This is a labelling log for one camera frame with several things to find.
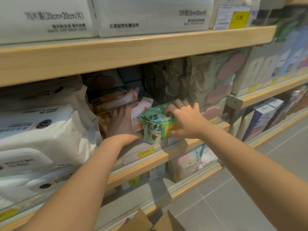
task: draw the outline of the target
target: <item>logo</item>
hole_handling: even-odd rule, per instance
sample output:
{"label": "logo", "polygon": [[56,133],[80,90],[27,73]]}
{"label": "logo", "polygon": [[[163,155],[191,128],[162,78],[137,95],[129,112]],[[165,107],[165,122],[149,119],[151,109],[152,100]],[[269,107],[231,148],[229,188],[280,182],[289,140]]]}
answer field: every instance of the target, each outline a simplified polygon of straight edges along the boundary
{"label": "logo", "polygon": [[44,121],[41,121],[39,124],[36,125],[37,129],[44,129],[47,126],[49,126],[52,123],[52,120],[46,119]]}

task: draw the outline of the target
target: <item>black circular logo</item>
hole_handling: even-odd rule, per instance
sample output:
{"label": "black circular logo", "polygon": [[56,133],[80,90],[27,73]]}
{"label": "black circular logo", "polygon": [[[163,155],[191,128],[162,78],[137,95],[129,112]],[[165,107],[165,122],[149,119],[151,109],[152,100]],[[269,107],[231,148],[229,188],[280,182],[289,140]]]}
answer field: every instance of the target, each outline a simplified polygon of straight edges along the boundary
{"label": "black circular logo", "polygon": [[47,126],[49,126],[52,123],[52,120],[46,119],[44,121],[41,121],[39,124],[36,125],[37,129],[43,129]]}
{"label": "black circular logo", "polygon": [[46,189],[46,188],[48,188],[48,187],[50,187],[50,186],[51,186],[50,183],[46,183],[46,184],[41,185],[41,186],[40,186],[40,189]]}

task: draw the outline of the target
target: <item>floral pattern package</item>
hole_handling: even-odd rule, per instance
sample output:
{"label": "floral pattern package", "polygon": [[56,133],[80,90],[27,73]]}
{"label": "floral pattern package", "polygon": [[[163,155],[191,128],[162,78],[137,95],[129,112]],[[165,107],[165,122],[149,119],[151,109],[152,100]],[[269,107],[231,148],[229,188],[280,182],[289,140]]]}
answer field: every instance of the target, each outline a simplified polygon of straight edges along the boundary
{"label": "floral pattern package", "polygon": [[164,110],[168,104],[170,103],[149,108],[139,116],[143,123],[144,140],[148,143],[154,144],[164,139],[167,135],[168,128],[169,130],[178,128],[175,116],[171,112],[164,114]]}

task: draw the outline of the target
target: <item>left arm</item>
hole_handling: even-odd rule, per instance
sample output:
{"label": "left arm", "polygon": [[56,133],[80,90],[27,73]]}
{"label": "left arm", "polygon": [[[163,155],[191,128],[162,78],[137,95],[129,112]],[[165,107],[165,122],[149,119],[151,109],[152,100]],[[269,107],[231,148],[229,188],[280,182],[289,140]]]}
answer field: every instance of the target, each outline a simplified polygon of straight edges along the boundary
{"label": "left arm", "polygon": [[90,231],[120,150],[139,138],[132,130],[131,107],[114,110],[107,136],[84,165],[27,222],[22,231]]}

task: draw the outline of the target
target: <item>right hand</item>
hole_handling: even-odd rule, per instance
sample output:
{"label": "right hand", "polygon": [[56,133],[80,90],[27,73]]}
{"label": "right hand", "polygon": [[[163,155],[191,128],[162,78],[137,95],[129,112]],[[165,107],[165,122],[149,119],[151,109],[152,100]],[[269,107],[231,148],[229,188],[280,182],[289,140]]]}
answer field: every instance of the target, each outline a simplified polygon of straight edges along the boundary
{"label": "right hand", "polygon": [[177,99],[164,110],[165,114],[168,112],[173,113],[180,124],[180,128],[170,131],[168,136],[175,136],[181,139],[200,139],[203,129],[206,128],[207,124],[210,124],[200,114],[198,103],[194,103],[191,107],[186,100],[180,101]]}

